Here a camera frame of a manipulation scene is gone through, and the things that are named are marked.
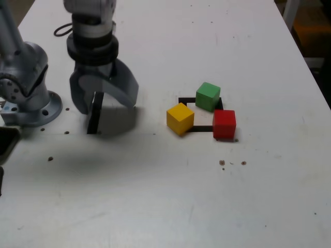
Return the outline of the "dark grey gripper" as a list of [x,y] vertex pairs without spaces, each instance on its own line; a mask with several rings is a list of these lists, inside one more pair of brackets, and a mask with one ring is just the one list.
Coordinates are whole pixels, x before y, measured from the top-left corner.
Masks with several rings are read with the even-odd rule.
[[88,114],[95,92],[113,97],[127,108],[135,107],[139,85],[130,69],[119,59],[114,62],[89,66],[75,62],[70,77],[71,98],[82,114]]

